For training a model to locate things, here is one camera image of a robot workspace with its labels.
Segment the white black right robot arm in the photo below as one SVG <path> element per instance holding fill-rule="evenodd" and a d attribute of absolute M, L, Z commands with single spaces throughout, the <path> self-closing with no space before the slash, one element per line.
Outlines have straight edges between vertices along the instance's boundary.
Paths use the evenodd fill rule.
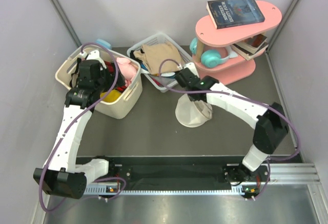
<path fill-rule="evenodd" d="M 175 76 L 189 100 L 222 108 L 254 129 L 253 144 L 235 173 L 236 181 L 252 180 L 257 176 L 261 164 L 275 152 L 289 133 L 282 106 L 279 103 L 269 106 L 251 101 L 211 76 L 198 77 L 193 67 L 190 63 Z"/>

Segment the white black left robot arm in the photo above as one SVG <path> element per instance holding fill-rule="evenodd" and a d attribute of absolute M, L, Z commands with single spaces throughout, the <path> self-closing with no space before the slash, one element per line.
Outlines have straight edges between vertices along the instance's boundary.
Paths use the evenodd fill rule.
<path fill-rule="evenodd" d="M 104 157 L 78 166 L 77 152 L 84 129 L 101 94 L 122 81 L 117 66 L 110 71 L 99 50 L 83 52 L 77 58 L 76 84 L 66 94 L 64 115 L 52 152 L 42 168 L 35 168 L 33 179 L 41 192 L 80 199 L 86 187 L 98 178 L 111 181 L 116 169 Z"/>

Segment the yellow bra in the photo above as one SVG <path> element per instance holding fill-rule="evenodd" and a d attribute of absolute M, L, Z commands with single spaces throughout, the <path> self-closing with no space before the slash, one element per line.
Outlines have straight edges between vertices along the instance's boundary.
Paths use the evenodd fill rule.
<path fill-rule="evenodd" d="M 118 90 L 116 89 L 113 89 L 104 99 L 103 101 L 104 102 L 107 102 L 107 103 L 113 103 L 115 102 L 118 98 L 120 98 L 121 96 L 121 92 L 119 92 Z"/>

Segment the cream plastic laundry basket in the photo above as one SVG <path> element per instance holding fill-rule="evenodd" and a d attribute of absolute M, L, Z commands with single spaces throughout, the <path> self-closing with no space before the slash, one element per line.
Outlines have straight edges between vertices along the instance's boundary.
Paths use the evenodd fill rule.
<path fill-rule="evenodd" d="M 77 48 L 69 55 L 55 74 L 55 79 L 67 90 L 71 89 L 69 82 L 72 79 L 71 74 L 75 71 L 76 60 L 79 54 L 80 48 Z M 131 58 L 129 60 L 131 61 L 131 65 L 137 69 L 136 75 L 132 79 L 130 85 L 116 101 L 112 103 L 101 101 L 98 103 L 95 106 L 96 111 L 115 119 L 122 119 L 131 111 L 138 101 L 142 93 L 141 67 L 137 61 Z"/>

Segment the white perforated plastic basket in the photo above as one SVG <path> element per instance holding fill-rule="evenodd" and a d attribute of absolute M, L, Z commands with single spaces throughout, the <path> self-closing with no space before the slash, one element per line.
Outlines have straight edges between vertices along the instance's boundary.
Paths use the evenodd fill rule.
<path fill-rule="evenodd" d="M 174 75 L 180 66 L 192 60 L 187 51 L 164 33 L 134 44 L 127 50 L 127 56 L 140 64 L 141 73 L 162 93 L 167 92 L 166 86 L 177 85 Z"/>

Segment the light blue container lid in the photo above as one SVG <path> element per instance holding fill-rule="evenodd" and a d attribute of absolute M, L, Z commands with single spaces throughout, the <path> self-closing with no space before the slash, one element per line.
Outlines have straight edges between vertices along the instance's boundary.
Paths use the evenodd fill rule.
<path fill-rule="evenodd" d="M 107 49 L 110 49 L 110 50 L 112 49 L 112 45 L 103 39 L 97 39 L 95 42 L 99 45 L 102 45 L 103 47 L 105 47 Z"/>

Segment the teal cat-ear headphones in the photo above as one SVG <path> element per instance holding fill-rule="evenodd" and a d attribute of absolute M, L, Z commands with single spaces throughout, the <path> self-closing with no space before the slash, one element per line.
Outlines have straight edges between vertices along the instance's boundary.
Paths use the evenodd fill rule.
<path fill-rule="evenodd" d="M 191 53 L 193 54 L 193 58 L 192 58 L 193 62 L 195 61 L 194 58 L 195 58 L 195 54 L 197 52 L 197 42 L 198 42 L 198 39 L 195 37 L 192 39 L 192 41 L 189 45 L 189 49 L 190 49 Z M 231 46 L 227 46 L 227 47 L 225 47 L 225 49 L 227 52 L 226 57 L 222 57 L 218 50 L 211 49 L 211 50 L 207 50 L 202 53 L 202 55 L 200 57 L 200 62 L 207 68 L 215 68 L 218 65 L 222 65 L 222 64 L 226 63 L 228 60 L 230 60 L 232 58 L 238 57 L 238 54 L 232 50 Z"/>

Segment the pink two-tier shelf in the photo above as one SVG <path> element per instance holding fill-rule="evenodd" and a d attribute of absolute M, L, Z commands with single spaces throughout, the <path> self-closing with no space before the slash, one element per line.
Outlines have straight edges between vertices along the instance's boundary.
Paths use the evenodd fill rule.
<path fill-rule="evenodd" d="M 231 45 L 274 29 L 282 20 L 282 13 L 275 5 L 265 1 L 256 3 L 265 17 L 263 23 L 216 29 L 209 15 L 197 22 L 195 27 L 197 47 L 196 52 L 192 54 L 192 61 L 201 78 L 208 75 L 228 85 L 254 73 L 256 68 L 254 59 L 246 60 L 240 54 L 233 52 Z M 201 56 L 209 50 L 220 53 L 227 61 L 214 68 L 208 68 L 201 62 Z"/>

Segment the beige folded garment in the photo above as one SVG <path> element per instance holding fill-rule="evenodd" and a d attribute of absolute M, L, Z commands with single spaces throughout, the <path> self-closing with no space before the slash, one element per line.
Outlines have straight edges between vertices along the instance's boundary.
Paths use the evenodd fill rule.
<path fill-rule="evenodd" d="M 140 50 L 133 52 L 133 56 L 141 60 L 152 75 L 159 73 L 159 66 L 166 59 L 175 60 L 180 65 L 183 65 L 178 49 L 171 42 L 151 46 L 143 44 Z"/>

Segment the stack of books on shelf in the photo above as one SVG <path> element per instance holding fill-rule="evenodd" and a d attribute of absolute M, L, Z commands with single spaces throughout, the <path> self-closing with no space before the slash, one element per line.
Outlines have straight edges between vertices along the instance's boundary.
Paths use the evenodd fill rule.
<path fill-rule="evenodd" d="M 258 34 L 231 45 L 231 48 L 246 60 L 261 55 L 268 47 L 267 37 Z"/>

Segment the dark blue paperback book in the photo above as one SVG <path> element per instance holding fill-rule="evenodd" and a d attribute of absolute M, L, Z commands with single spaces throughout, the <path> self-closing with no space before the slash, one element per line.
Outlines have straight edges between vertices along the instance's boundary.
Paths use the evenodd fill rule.
<path fill-rule="evenodd" d="M 215 0 L 207 11 L 216 29 L 262 23 L 265 17 L 255 0 Z"/>

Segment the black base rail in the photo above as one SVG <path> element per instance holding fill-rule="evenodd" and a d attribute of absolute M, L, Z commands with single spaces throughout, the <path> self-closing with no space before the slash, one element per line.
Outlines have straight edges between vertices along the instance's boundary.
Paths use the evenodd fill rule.
<path fill-rule="evenodd" d="M 267 165 L 254 172 L 240 156 L 106 156 L 105 177 L 121 177 L 126 191 L 229 190 L 232 186 L 261 186 L 269 179 Z"/>

